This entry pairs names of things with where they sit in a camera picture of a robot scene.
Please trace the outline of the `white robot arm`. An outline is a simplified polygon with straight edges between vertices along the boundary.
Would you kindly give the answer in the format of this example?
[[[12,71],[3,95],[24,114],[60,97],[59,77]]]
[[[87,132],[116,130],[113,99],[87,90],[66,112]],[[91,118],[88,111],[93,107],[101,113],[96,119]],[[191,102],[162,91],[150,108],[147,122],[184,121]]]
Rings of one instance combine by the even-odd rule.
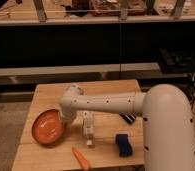
[[[195,171],[193,112],[186,95],[173,85],[156,85],[145,93],[85,95],[72,84],[60,108],[66,123],[79,110],[136,114],[143,118],[145,171]]]

